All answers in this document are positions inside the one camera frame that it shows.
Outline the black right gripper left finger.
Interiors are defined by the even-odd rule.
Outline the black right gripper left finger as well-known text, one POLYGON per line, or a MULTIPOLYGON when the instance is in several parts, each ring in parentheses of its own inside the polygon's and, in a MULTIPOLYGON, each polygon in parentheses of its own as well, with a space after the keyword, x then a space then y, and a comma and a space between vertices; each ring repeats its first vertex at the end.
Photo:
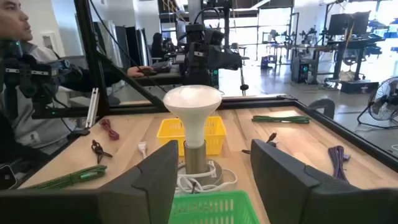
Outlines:
POLYGON ((1 191, 0 224, 168 224, 177 163, 173 140, 97 189, 1 191))

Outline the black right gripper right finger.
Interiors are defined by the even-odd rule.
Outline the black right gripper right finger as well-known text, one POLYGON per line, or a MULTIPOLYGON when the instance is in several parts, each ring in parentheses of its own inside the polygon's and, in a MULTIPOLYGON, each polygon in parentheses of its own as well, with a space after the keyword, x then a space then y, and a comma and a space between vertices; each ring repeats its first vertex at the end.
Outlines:
POLYGON ((360 189, 260 140, 254 180, 271 224, 398 224, 398 189, 360 189))

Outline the wooden stick black knob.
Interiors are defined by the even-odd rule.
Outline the wooden stick black knob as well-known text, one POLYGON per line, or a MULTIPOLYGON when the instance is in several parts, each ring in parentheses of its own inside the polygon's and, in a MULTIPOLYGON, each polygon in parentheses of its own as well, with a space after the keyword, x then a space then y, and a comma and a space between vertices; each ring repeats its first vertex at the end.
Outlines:
POLYGON ((249 89, 249 86, 247 84, 245 84, 242 67, 240 68, 240 80, 241 80, 240 90, 242 92, 242 95, 246 96, 246 91, 249 89))

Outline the person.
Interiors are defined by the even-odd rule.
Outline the person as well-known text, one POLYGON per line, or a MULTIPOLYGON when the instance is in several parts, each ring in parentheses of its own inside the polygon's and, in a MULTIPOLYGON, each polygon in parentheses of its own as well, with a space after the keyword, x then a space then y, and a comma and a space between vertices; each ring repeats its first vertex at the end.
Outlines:
POLYGON ((165 52, 162 48, 162 34, 156 32, 152 38, 151 56, 155 58, 164 58, 165 52))
MULTIPOLYGON (((51 62, 60 58, 52 49, 35 45, 29 17, 21 9, 19 0, 0 0, 0 47, 7 40, 19 41, 25 54, 38 62, 51 62)), ((67 141, 77 127, 69 119, 33 119, 34 105, 15 87, 17 118, 6 115, 6 95, 0 93, 0 164, 18 159, 42 161, 67 141)))

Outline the black side table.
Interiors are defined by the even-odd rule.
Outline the black side table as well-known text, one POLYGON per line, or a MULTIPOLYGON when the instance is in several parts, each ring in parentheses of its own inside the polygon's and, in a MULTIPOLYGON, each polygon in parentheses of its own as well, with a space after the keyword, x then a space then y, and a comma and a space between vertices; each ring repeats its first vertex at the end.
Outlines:
POLYGON ((179 85, 182 84, 185 75, 180 71, 178 64, 172 62, 157 62, 150 65, 150 69, 144 69, 143 77, 133 77, 142 86, 151 85, 179 85))

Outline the person's hand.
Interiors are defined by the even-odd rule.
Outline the person's hand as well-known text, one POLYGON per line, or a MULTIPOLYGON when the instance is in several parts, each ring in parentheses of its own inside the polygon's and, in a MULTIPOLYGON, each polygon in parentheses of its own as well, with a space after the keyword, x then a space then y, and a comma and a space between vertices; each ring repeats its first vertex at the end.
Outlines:
POLYGON ((153 71, 154 69, 149 66, 139 66, 139 67, 130 67, 127 70, 127 75, 129 77, 143 77, 144 71, 153 71))

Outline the black computer tower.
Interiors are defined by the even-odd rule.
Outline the black computer tower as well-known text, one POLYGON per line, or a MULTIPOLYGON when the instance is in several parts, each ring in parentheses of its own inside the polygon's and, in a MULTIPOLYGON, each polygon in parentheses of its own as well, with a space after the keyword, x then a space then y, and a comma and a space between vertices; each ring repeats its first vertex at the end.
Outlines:
POLYGON ((300 57, 293 57, 291 61, 291 80, 295 83, 306 83, 310 65, 300 57))

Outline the yellow plastic basket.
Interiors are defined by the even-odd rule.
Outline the yellow plastic basket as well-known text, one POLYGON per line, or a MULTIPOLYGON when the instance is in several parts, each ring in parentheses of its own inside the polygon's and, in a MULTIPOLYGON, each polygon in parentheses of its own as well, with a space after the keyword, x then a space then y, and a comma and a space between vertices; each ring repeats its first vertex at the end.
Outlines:
MULTIPOLYGON (((220 116, 209 116, 205 122, 206 155, 217 156, 221 154, 226 128, 220 116)), ((178 118, 163 119, 157 132, 161 145, 172 140, 178 141, 178 154, 184 156, 185 133, 183 123, 178 118)))

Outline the black smartphone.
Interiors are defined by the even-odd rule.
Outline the black smartphone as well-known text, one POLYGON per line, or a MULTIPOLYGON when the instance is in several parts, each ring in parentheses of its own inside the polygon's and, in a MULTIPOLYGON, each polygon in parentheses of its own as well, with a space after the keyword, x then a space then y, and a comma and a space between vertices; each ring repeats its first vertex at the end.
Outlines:
POLYGON ((0 167, 0 190, 11 189, 17 184, 17 179, 9 165, 0 167))

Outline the dark grey chair back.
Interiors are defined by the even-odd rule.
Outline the dark grey chair back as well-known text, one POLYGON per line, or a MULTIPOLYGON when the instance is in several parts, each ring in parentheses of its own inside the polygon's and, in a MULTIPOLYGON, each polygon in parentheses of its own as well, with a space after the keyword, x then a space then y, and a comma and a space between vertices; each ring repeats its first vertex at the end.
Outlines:
POLYGON ((323 109, 323 114, 330 118, 334 119, 335 116, 335 103, 333 100, 324 98, 320 100, 316 100, 312 103, 310 103, 307 108, 309 110, 320 110, 323 109))

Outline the green plastic basket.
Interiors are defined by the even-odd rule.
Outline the green plastic basket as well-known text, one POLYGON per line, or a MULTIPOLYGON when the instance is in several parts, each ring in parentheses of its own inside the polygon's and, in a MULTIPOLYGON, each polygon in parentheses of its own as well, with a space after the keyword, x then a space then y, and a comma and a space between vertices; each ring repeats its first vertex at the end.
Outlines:
POLYGON ((249 195, 242 190, 179 195, 169 224, 260 224, 249 195))

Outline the black standing desk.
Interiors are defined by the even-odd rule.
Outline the black standing desk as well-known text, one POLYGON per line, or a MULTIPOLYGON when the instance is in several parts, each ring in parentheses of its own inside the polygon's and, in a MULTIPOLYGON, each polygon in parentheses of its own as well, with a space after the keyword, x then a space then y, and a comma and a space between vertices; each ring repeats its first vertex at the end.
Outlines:
POLYGON ((385 41, 382 37, 374 35, 367 39, 353 39, 353 40, 339 40, 339 41, 328 41, 326 45, 315 46, 314 54, 319 52, 331 52, 337 51, 336 62, 334 71, 332 73, 333 80, 337 80, 340 77, 341 64, 345 57, 345 52, 347 50, 358 50, 358 55, 356 56, 356 71, 354 72, 354 81, 360 80, 360 68, 363 58, 365 56, 364 52, 368 47, 375 47, 377 42, 385 41))

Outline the black floor fan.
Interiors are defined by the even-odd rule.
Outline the black floor fan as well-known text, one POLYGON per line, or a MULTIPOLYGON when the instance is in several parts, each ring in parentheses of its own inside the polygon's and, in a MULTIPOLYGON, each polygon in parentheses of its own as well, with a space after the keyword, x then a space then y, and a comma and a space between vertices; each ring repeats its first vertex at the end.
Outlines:
POLYGON ((398 76, 384 80, 371 93, 367 107, 356 118, 359 125, 366 125, 379 129, 398 129, 398 76), (376 121, 388 121, 388 126, 364 123, 361 117, 368 112, 376 121))

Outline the black floor box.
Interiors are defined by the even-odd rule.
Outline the black floor box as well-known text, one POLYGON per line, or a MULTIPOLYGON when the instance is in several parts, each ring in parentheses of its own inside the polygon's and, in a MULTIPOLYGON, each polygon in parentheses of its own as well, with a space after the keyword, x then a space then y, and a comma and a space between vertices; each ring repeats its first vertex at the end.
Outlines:
POLYGON ((340 91, 346 94, 368 94, 377 90, 378 87, 378 82, 371 82, 370 80, 341 81, 340 91))

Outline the black computer monitor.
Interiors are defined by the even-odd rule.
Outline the black computer monitor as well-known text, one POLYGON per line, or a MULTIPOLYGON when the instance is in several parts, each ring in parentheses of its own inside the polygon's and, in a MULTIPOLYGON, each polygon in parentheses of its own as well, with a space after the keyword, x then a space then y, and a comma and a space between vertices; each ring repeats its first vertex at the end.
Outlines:
POLYGON ((328 35, 343 35, 345 30, 353 30, 353 34, 365 34, 369 23, 368 12, 331 15, 328 35))

